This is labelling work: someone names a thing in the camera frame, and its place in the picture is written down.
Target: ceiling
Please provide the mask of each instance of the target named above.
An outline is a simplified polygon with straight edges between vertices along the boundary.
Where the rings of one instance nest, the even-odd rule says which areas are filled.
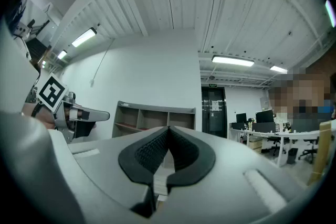
[[[232,87],[263,88],[277,79],[269,68],[292,69],[334,40],[325,0],[76,0],[51,45],[68,60],[102,42],[125,35],[194,28],[201,81]],[[70,46],[90,27],[98,35]],[[213,55],[253,60],[248,67],[215,64]]]

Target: black door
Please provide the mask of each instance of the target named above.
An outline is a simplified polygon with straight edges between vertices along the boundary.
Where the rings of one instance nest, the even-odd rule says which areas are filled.
[[[202,132],[227,137],[224,88],[202,87]]]

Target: office desk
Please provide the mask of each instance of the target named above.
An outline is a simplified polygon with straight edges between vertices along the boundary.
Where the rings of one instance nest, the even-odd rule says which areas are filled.
[[[320,136],[320,130],[311,131],[311,132],[302,132],[302,133],[284,133],[284,132],[260,133],[260,132],[250,131],[250,130],[236,130],[236,129],[229,129],[229,131],[230,131],[229,139],[231,139],[231,133],[237,134],[238,139],[239,139],[239,134],[244,133],[247,136],[247,141],[246,141],[247,146],[249,146],[250,135],[264,137],[264,138],[280,137],[280,149],[279,149],[279,156],[278,156],[278,161],[277,161],[277,165],[279,167],[280,167],[281,157],[282,157],[283,140],[285,138],[289,138],[290,140],[303,140],[303,139],[317,139],[317,137]],[[331,133],[335,135],[336,129],[331,129]]]

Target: fluorescent ceiling light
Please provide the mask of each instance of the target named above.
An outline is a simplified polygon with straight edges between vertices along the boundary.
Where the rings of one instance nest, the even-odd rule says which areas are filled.
[[[280,73],[287,74],[287,70],[286,70],[286,69],[283,69],[283,68],[280,68],[280,67],[272,66],[272,67],[271,67],[271,70],[274,70],[274,71],[278,71],[278,72],[280,72]]]
[[[329,0],[327,0],[325,2],[325,7],[327,8],[332,27],[335,27],[335,25],[336,25],[335,12],[334,12]]]
[[[246,66],[246,67],[250,67],[254,64],[253,61],[242,60],[239,58],[226,57],[226,56],[214,56],[212,58],[212,62],[230,63],[232,65],[240,65],[240,66]]]
[[[62,59],[65,55],[67,55],[67,52],[65,50],[61,51],[61,53],[57,56],[58,59]]]
[[[97,34],[97,31],[91,27],[89,30],[87,30],[84,34],[82,34],[79,38],[77,38],[72,44],[75,47],[78,47],[81,45],[84,41],[88,40],[89,38],[95,36]]]

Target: office chair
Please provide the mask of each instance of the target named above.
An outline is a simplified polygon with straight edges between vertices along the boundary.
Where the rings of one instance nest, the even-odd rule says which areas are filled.
[[[312,164],[314,161],[314,153],[317,153],[317,148],[314,148],[314,143],[316,143],[317,145],[317,143],[319,142],[319,138],[317,137],[317,139],[304,139],[303,141],[309,142],[311,144],[311,150],[304,150],[298,159],[301,159],[302,156],[311,154],[311,161],[309,160],[306,160],[306,161]]]
[[[281,138],[280,137],[268,137],[267,141],[273,141],[273,144],[275,144],[275,146],[268,148],[269,151],[274,150],[273,152],[273,156],[275,156],[275,153],[277,152],[277,150],[280,150],[280,146],[278,146],[278,143],[280,143]],[[289,141],[289,138],[285,138],[284,139],[284,145],[286,144],[286,142]]]

